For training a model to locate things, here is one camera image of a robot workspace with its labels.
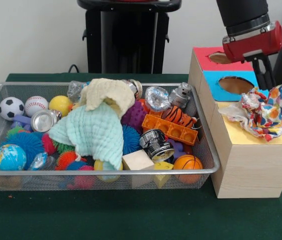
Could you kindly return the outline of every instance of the baseball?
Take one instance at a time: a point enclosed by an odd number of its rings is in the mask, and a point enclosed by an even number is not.
[[[47,109],[48,106],[49,103],[42,96],[32,96],[25,102],[25,113],[31,117],[36,112]]]

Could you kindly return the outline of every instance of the blue spiky ball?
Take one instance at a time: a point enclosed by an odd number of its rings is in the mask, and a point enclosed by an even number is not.
[[[27,170],[33,162],[35,156],[44,152],[44,147],[41,139],[32,133],[19,132],[7,137],[6,141],[1,146],[6,144],[15,144],[21,147],[26,154],[26,164],[24,170]]]
[[[123,125],[123,140],[123,155],[136,152],[140,149],[140,134],[128,125]]]

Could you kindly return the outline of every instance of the silver robot toy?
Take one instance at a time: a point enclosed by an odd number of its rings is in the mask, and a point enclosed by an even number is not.
[[[174,89],[170,96],[169,101],[172,105],[185,108],[187,102],[191,99],[189,94],[191,92],[191,86],[186,82],[181,83],[178,88]]]

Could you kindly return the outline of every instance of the metal basket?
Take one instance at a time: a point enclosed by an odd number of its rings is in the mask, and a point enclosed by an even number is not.
[[[179,83],[143,84],[143,93],[150,86],[160,86],[168,92]],[[40,95],[50,101],[54,96],[66,95],[68,83],[59,82],[4,82],[0,83],[0,102],[6,97],[16,97],[25,102]],[[204,169],[201,170],[140,170],[140,171],[54,171],[53,166],[42,171],[0,171],[0,191],[61,191],[72,189],[125,190],[125,189],[199,189],[211,173],[220,167],[219,157],[208,128],[202,106],[195,89],[185,112],[197,117],[198,140],[193,146]],[[0,117],[0,143],[5,139],[11,122]],[[185,184],[181,176],[195,178],[194,184]]]

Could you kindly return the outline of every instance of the green tablecloth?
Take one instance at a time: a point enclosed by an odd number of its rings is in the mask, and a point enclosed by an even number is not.
[[[187,75],[102,75],[181,82]],[[11,74],[7,81],[88,81],[99,74]],[[0,192],[0,240],[282,240],[279,199],[217,199],[197,189]]]

